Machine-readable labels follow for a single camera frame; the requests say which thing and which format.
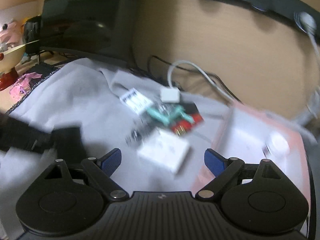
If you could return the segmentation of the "white battery case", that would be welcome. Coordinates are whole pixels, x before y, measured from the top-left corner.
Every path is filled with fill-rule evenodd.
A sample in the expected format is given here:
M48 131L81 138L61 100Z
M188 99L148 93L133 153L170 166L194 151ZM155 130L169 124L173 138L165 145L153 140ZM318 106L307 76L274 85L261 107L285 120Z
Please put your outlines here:
M129 109L137 115L141 115L153 105L152 100L144 96L135 88L128 90L119 99L122 104L129 107Z

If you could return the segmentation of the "clear plastic bag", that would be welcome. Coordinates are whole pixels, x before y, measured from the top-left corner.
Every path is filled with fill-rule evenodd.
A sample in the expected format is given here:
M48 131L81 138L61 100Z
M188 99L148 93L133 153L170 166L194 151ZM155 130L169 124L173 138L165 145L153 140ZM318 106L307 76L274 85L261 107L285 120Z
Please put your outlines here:
M151 107L160 105L160 104L172 104L172 103L154 103ZM146 139L154 129L156 128L169 128L169 126L164 126L161 122L153 119L148 113L145 111L139 117L139 120L135 122L133 129L129 132L129 134L125 138L125 142L130 147L137 147L142 143L144 139Z

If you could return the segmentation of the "white rectangular box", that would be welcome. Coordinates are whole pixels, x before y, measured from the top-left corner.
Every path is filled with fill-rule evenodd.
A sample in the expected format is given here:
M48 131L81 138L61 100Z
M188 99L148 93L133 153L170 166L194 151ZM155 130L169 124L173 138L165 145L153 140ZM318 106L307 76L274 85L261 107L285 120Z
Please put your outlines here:
M168 130L156 128L137 148L137 154L148 162L177 174L189 148L188 140Z

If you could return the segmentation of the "red box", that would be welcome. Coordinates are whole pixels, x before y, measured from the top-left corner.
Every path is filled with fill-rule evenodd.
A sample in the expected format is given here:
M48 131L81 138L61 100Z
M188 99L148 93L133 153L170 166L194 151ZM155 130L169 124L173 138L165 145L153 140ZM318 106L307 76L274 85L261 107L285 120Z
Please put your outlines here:
M183 136L191 132L197 125L203 122L203 117L199 113L199 110L195 103L193 102L184 102L181 105L185 109L185 113L193 118L193 123L179 117L175 122L170 126L170 130L178 136Z

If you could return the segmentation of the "white power adapter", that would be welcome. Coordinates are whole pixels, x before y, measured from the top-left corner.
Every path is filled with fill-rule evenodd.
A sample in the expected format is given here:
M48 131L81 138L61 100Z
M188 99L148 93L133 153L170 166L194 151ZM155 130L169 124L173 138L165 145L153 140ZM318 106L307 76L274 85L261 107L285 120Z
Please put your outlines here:
M163 87L160 89L160 100L163 103L179 103L180 90L176 87Z

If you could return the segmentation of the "teal plastic tool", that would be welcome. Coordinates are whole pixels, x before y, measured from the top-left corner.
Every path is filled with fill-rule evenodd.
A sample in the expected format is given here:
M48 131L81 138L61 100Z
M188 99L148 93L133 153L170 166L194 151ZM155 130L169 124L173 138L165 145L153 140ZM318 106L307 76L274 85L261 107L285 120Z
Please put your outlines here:
M146 112L164 126L171 125L178 118L190 121L190 116L185 113L184 108L181 105L160 104L149 107Z

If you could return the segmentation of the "grey cloth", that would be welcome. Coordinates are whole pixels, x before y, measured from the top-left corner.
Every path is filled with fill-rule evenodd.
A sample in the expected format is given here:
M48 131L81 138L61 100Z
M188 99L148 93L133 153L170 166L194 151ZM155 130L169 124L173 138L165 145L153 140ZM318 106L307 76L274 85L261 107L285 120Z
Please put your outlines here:
M183 93L182 102L195 103L203 122L180 137L190 148L178 173L172 174L138 156L142 143L130 147L125 142L142 115L119 99L132 88L153 104L161 103L160 84L110 64L80 59L37 86L13 112L1 115L1 143L8 148L1 154L1 226L6 239L202 239L194 218L195 180L228 112L242 104L224 105ZM296 131L288 122L276 121ZM79 233L35 235L24 230L16 204L57 160L51 133L64 127L80 127L84 159L121 150L121 164L110 177L129 198L112 202L95 224Z

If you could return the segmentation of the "pink cardboard box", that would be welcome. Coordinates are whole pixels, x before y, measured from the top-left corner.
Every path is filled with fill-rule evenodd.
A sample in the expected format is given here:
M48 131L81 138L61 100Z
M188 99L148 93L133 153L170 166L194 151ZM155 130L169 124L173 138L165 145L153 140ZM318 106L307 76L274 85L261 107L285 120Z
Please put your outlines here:
M246 106L236 105L228 112L219 128L211 149L225 157L237 157L247 164L259 164L270 159L294 183L309 205L306 220L290 232L247 232L231 224L215 203L196 199L194 218L202 239L310 239L311 196L309 166L301 135ZM214 179L206 167L201 167L195 180L196 194Z

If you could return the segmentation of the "pink patterned fabric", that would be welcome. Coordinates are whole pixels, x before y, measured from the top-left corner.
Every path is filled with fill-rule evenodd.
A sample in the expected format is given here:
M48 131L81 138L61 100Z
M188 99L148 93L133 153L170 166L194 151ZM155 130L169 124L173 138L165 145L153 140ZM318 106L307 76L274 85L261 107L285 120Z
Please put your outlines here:
M61 67L41 62L27 70L9 90L13 106L6 111L6 114L13 112L41 83L46 81L53 74L58 72Z

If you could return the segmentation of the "pink toy figure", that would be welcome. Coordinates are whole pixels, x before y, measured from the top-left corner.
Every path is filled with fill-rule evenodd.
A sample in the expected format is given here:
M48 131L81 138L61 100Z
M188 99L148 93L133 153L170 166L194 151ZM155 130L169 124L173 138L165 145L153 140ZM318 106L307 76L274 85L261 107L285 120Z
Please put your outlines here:
M1 28L1 91L18 79L15 67L20 63L25 52L22 26L11 20Z

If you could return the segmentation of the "black monitor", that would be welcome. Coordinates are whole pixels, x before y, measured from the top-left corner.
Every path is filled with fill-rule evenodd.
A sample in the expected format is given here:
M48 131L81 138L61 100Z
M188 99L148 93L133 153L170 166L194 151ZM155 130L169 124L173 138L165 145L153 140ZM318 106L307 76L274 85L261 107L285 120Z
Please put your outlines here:
M138 0L44 0L40 47L128 61Z

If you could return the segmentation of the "white plug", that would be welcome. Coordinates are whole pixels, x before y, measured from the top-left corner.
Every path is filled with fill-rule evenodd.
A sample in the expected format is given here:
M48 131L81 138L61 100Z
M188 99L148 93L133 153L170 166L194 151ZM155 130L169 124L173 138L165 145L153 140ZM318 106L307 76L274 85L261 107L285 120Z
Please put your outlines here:
M308 37L310 38L312 47L316 55L317 63L319 65L319 50L318 50L316 39L315 39L315 32L317 29L316 21L307 12L299 13L299 21L300 21L300 25L303 27L304 31L307 33Z

